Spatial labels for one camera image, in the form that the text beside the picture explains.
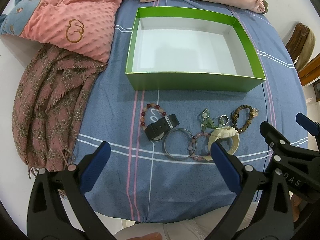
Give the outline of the person hand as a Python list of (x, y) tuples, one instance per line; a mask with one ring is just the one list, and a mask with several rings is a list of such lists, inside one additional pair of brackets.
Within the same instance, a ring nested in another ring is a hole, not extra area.
[(159, 232), (154, 232), (144, 236), (132, 237), (128, 240), (162, 240), (162, 235)]

